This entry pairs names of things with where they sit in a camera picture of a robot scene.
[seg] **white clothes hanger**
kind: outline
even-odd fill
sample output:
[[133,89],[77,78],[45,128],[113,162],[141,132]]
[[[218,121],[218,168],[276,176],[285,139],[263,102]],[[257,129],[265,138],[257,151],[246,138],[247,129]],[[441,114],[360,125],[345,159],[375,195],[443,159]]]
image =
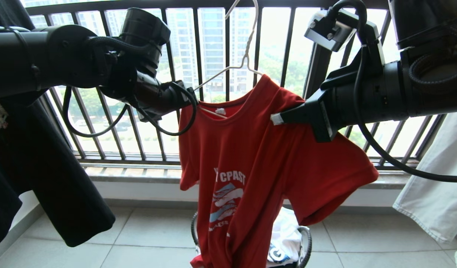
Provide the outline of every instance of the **white clothes hanger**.
[[[233,3],[233,5],[230,7],[230,9],[228,10],[227,14],[225,15],[225,20],[229,18],[230,14],[232,13],[233,9],[236,7],[236,5],[240,2],[240,0],[235,0],[235,2]],[[243,56],[242,58],[242,63],[240,64],[240,66],[228,66],[227,68],[223,69],[222,71],[220,71],[219,73],[217,73],[216,75],[214,75],[213,77],[211,77],[210,79],[208,79],[207,81],[203,82],[202,84],[200,84],[198,87],[196,87],[194,90],[198,90],[199,88],[203,87],[205,84],[207,84],[208,82],[210,82],[211,80],[213,80],[214,78],[216,78],[217,76],[221,75],[222,73],[225,73],[226,71],[230,70],[230,69],[235,69],[235,68],[243,68],[244,64],[245,64],[245,59],[247,59],[247,69],[249,71],[252,71],[253,73],[255,74],[258,74],[258,75],[263,75],[263,73],[257,71],[257,70],[254,70],[252,68],[250,68],[250,59],[249,59],[249,49],[250,49],[250,44],[252,42],[252,39],[253,39],[253,35],[255,33],[255,28],[257,27],[257,21],[258,21],[258,16],[259,16],[259,6],[258,6],[258,1],[257,0],[253,0],[253,3],[254,3],[254,6],[255,6],[255,20],[253,22],[253,27],[252,27],[252,32],[249,36],[249,39],[247,41],[247,47],[245,48],[245,55]],[[216,115],[218,117],[222,117],[222,118],[227,118],[221,114],[217,114],[215,112],[212,112],[210,110],[207,110],[207,109],[204,109],[202,107],[199,107],[200,110],[203,110],[205,112],[208,112],[210,114],[213,114],[213,115]]]

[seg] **red t-shirt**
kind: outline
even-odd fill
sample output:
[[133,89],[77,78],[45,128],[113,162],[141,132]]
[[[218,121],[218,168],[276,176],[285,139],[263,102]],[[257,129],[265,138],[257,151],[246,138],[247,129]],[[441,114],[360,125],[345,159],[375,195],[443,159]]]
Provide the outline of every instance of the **red t-shirt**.
[[[338,134],[316,143],[308,124],[273,125],[270,115],[302,104],[263,75],[238,100],[204,103],[179,137],[181,190],[199,183],[197,233],[205,268],[264,268],[273,221],[289,199],[300,225],[331,214],[378,172],[358,146]],[[182,110],[180,126],[191,117]]]

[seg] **hanging black clothing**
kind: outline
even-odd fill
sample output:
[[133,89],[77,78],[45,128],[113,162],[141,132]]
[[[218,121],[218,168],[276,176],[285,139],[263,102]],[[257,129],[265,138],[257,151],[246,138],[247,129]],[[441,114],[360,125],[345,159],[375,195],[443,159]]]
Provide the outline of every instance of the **hanging black clothing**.
[[[0,25],[33,29],[19,0],[0,0]],[[41,93],[0,99],[9,114],[0,129],[0,241],[33,190],[68,246],[110,229],[115,217],[51,123]]]

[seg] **tiled floor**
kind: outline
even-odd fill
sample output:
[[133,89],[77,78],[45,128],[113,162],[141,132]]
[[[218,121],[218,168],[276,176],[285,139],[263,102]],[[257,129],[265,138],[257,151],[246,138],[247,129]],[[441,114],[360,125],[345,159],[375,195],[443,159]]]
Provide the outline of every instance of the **tiled floor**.
[[[0,258],[0,268],[189,268],[194,211],[115,207],[114,227],[69,248],[46,216]],[[455,268],[457,241],[439,245],[412,220],[332,215],[311,226],[307,268]]]

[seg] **high-rise building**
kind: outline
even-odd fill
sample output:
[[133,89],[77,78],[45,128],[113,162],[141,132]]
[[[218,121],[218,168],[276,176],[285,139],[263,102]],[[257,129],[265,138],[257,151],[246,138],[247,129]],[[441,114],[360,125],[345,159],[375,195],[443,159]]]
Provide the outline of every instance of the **high-rise building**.
[[[25,7],[41,5],[57,5],[72,2],[84,2],[87,0],[21,0]],[[161,11],[158,9],[147,10],[153,15],[161,18]],[[106,12],[106,20],[110,35],[117,36],[126,17],[125,10],[109,10]],[[225,9],[203,8],[198,10],[200,54],[202,65],[202,80],[206,81],[216,75],[227,65],[225,50],[225,23],[230,23],[230,65],[240,65],[245,54],[247,40],[251,33],[252,23],[255,18],[253,9],[236,8],[230,15],[230,19],[224,21]],[[70,13],[52,14],[50,16],[54,25],[72,24],[73,19]],[[98,35],[105,35],[103,22],[98,11],[79,12],[77,14],[79,23],[91,29]],[[47,22],[43,16],[33,16],[32,21],[36,27],[45,27]],[[168,9],[167,23],[171,30],[171,51],[174,59],[176,79],[184,81],[185,85],[197,86],[198,69],[196,57],[195,26],[192,9]],[[167,64],[166,47],[163,49],[163,56],[160,60],[160,73],[169,76]],[[239,70],[230,70],[231,92],[245,93],[251,88],[253,74],[247,71],[246,67]],[[211,96],[211,93],[225,93],[225,74],[218,76],[204,86],[204,92]]]

